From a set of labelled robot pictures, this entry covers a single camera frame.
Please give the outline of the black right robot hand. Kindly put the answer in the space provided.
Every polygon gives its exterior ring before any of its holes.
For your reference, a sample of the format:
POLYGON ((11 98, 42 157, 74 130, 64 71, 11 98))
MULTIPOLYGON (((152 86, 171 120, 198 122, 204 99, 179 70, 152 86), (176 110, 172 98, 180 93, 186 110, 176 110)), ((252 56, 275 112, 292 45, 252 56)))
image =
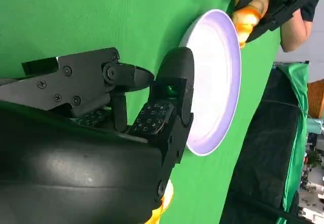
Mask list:
POLYGON ((1 223, 145 223, 193 122, 194 58, 157 75, 116 48, 22 63, 1 79, 1 223))

